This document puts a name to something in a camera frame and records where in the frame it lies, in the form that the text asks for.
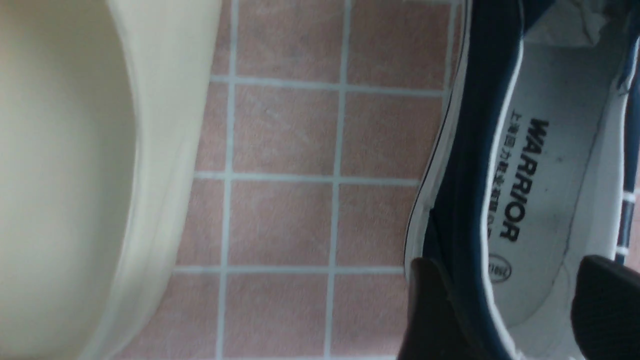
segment shoe lining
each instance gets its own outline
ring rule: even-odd
[[[565,303],[572,296],[575,274],[561,268],[589,241],[573,229],[590,224],[574,220],[620,64],[623,44],[615,39],[604,35],[598,46],[581,49],[525,43],[487,218],[493,296],[508,328],[527,322],[547,299]]]

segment pink floor tile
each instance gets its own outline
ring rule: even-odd
[[[442,89],[449,4],[354,0],[349,83]]]
[[[238,86],[234,170],[333,174],[338,93]]]
[[[328,264],[330,184],[240,181],[231,199],[230,264]]]
[[[178,249],[178,265],[220,264],[223,199],[223,181],[193,181],[187,220]]]
[[[416,191],[412,186],[340,186],[337,264],[402,266]]]
[[[326,284],[326,275],[230,275],[224,356],[321,356]]]
[[[154,317],[116,359],[212,359],[217,323],[218,276],[174,275]]]
[[[396,355],[406,317],[403,275],[337,275],[332,355]]]
[[[222,171],[225,169],[227,94],[227,84],[211,83],[209,85],[196,158],[196,170],[198,171]]]
[[[243,0],[237,73],[242,76],[337,82],[342,0]]]
[[[342,175],[421,178],[441,106],[440,98],[347,94]]]
[[[631,239],[629,244],[629,255],[626,258],[626,265],[640,272],[640,208],[634,212],[634,221],[631,227]]]
[[[211,74],[227,75],[229,73],[229,47],[231,44],[231,0],[222,0],[220,23],[216,50],[213,52]]]

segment navy shoe upper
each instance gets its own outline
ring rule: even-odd
[[[552,5],[552,0],[475,0],[469,31],[467,71],[457,132],[435,205],[429,215],[423,256],[443,264],[452,282],[460,321],[474,343],[496,360],[511,360],[493,324],[482,278],[481,218],[490,156],[509,83],[515,76],[526,31]],[[630,47],[637,46],[638,27],[631,25]],[[637,49],[629,51],[635,56]],[[630,59],[627,74],[635,72]],[[640,145],[640,85],[629,88],[625,119],[624,190],[633,192]],[[628,247],[633,203],[623,209],[618,245]]]

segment tile grout line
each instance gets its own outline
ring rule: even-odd
[[[447,103],[449,102],[449,96],[451,96],[451,62],[453,60],[453,40],[455,37],[456,26],[456,13],[458,11],[458,2],[451,1],[449,6],[449,23],[447,24],[447,52],[445,55],[444,64],[444,89],[442,91],[442,113],[447,111]]]
[[[175,274],[329,274],[341,275],[394,275],[403,274],[402,266],[282,266],[282,265],[241,265],[227,266],[176,266]]]
[[[385,94],[385,95],[400,95],[400,96],[414,96],[414,97],[441,97],[443,94],[441,90],[431,90],[431,89],[418,90],[418,89],[410,89],[410,88],[392,88],[392,87],[385,87],[385,86],[349,85],[349,84],[342,86],[341,84],[322,83],[318,81],[253,78],[253,77],[246,77],[246,76],[212,75],[209,81],[213,83],[229,83],[233,81],[236,84],[242,84],[242,85],[273,86],[273,87],[280,87],[280,88],[329,90],[329,91],[339,91],[342,87],[342,88],[345,88],[347,92],[362,92],[362,93],[368,93],[368,94]]]
[[[329,272],[326,284],[326,318],[324,321],[324,358],[331,358],[333,331],[333,298],[335,291],[336,252],[340,211],[340,165],[342,162],[342,139],[347,98],[347,69],[349,61],[349,36],[351,33],[351,0],[344,0],[342,14],[342,49],[340,50],[340,86],[338,87],[338,121],[336,125],[335,154],[333,159],[331,239],[329,247]]]
[[[260,174],[260,173],[231,173],[215,171],[197,171],[195,179],[240,180],[240,181],[285,181],[301,183],[339,183],[354,185],[389,185],[389,186],[417,186],[416,179],[398,179],[394,177],[359,177],[359,176],[324,176],[324,175],[296,175],[296,174]]]
[[[225,339],[225,313],[227,308],[227,263],[229,253],[229,232],[231,224],[231,196],[234,161],[234,124],[236,123],[236,56],[238,41],[239,0],[231,1],[231,35],[229,39],[229,76],[227,93],[227,153],[225,157],[225,194],[223,200],[222,240],[220,245],[220,274],[218,287],[218,323],[216,328],[216,359],[223,359]]]

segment canvas shoe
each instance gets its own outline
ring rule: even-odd
[[[475,350],[451,359],[583,358],[570,316],[581,261],[628,252],[640,16],[624,8],[594,47],[524,41],[552,3],[462,4],[456,79],[405,245],[408,338],[416,318],[453,316],[443,333]],[[450,304],[425,315],[429,286]]]

